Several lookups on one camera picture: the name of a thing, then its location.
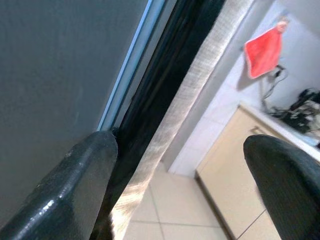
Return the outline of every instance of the gray door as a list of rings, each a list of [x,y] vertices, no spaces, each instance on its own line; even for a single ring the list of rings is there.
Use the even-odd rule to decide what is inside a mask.
[[[0,1],[0,228],[97,129],[146,4]]]

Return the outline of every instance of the hanging towel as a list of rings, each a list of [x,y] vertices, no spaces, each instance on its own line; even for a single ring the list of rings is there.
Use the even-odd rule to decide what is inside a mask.
[[[282,32],[274,27],[244,45],[248,75],[255,79],[272,71],[277,65],[282,49]]]

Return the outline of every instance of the beige floor tile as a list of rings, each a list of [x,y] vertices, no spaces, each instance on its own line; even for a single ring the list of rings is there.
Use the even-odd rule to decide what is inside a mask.
[[[146,189],[140,205],[135,210],[133,221],[159,222],[149,187]]]
[[[156,172],[150,188],[161,223],[220,226],[194,179]]]
[[[123,240],[164,240],[159,223],[130,222]]]
[[[221,228],[162,224],[165,240],[227,240]]]

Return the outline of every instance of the countertop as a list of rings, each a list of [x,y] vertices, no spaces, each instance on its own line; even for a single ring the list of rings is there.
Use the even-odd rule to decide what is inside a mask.
[[[269,126],[271,129],[273,129],[283,138],[287,139],[293,145],[302,149],[311,157],[313,157],[318,162],[320,162],[320,150],[308,144],[307,141],[303,138],[303,135],[301,133],[287,126],[285,123],[281,122],[280,120],[272,116],[269,116],[266,113],[262,112],[261,110],[255,107],[249,106],[248,104],[241,102],[239,107],[244,109],[249,114],[256,117],[257,119],[259,119],[261,122]]]

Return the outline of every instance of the cabinet door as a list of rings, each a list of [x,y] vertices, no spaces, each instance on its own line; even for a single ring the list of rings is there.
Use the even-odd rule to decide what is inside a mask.
[[[253,134],[274,135],[239,108],[197,168],[236,239],[266,209],[243,152],[244,141]]]
[[[272,222],[269,213],[263,212],[261,216],[249,227],[239,240],[281,240],[278,231]]]

